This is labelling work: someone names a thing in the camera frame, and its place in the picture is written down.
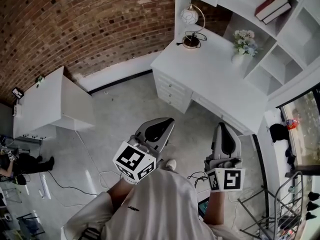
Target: flower vase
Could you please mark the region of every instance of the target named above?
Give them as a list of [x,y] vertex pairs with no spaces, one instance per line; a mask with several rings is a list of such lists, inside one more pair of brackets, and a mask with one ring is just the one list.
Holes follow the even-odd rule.
[[244,58],[244,54],[235,53],[231,58],[231,62],[236,66],[240,66],[244,62]]

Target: white sneaker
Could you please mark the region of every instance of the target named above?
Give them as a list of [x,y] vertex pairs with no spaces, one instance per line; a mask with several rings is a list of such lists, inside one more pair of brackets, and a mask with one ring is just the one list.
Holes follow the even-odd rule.
[[174,159],[170,159],[168,162],[166,162],[165,167],[169,167],[172,171],[174,171],[177,167],[177,161]]

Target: gray floor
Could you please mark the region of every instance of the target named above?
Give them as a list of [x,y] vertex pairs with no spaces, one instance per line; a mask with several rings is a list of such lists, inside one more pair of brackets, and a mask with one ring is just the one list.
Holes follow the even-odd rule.
[[[117,84],[92,96],[96,127],[79,132],[85,145],[76,132],[59,127],[57,138],[42,144],[43,157],[55,158],[52,174],[60,185],[94,194],[105,191],[100,185],[99,173],[117,172],[112,158],[121,143],[128,140],[142,123],[159,117],[172,117],[176,123],[163,158],[176,159],[176,171],[184,177],[204,170],[203,160],[211,153],[214,127],[220,119],[202,106],[193,102],[185,114],[171,107],[158,98],[152,74]],[[249,197],[262,184],[259,160],[251,139],[249,136],[240,139],[243,166],[246,168],[245,183],[242,192],[230,192],[231,200]],[[44,192],[40,177],[45,177],[47,183],[49,196],[45,198],[39,194],[39,190]],[[102,177],[102,183],[109,187],[119,180],[113,172],[104,173]],[[22,204],[9,202],[10,211],[16,216],[36,212],[47,234],[44,239],[51,240],[60,239],[60,228],[64,223],[94,198],[75,189],[60,188],[47,172],[32,174],[27,186],[18,188]],[[208,181],[198,182],[199,201],[209,196],[208,188]],[[254,214],[262,214],[265,210],[264,197],[254,198],[247,206]],[[232,227],[235,215],[233,229],[236,232],[252,223],[244,209],[230,202],[226,195],[225,224]],[[241,233],[240,237],[250,239]]]

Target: person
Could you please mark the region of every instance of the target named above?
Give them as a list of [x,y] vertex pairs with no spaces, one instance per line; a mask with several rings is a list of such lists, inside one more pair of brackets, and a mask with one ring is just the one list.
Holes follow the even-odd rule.
[[211,192],[201,221],[196,189],[174,171],[176,166],[169,160],[137,185],[122,178],[76,213],[61,239],[239,240],[224,225],[224,192]]
[[13,178],[23,174],[51,171],[55,165],[54,157],[52,156],[47,162],[40,163],[42,160],[42,156],[35,158],[28,153],[21,153],[10,161],[8,154],[3,153],[0,155],[0,175]]

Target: desk lamp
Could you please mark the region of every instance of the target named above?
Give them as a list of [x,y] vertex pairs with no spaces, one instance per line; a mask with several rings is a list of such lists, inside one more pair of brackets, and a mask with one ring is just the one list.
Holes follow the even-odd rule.
[[[183,44],[184,47],[188,48],[188,49],[195,49],[195,48],[200,48],[200,40],[202,41],[207,41],[207,37],[201,33],[199,33],[202,29],[205,28],[206,25],[206,18],[205,15],[203,14],[203,12],[194,4],[190,4],[188,9],[184,9],[181,12],[181,20],[188,25],[193,25],[196,24],[196,22],[198,21],[199,15],[197,13],[197,11],[195,10],[195,8],[201,13],[202,17],[203,17],[203,26],[201,29],[197,30],[197,31],[185,31],[184,32],[184,37],[182,39],[182,43],[177,43],[178,44]],[[200,39],[197,37],[197,35],[202,35],[203,39]]]

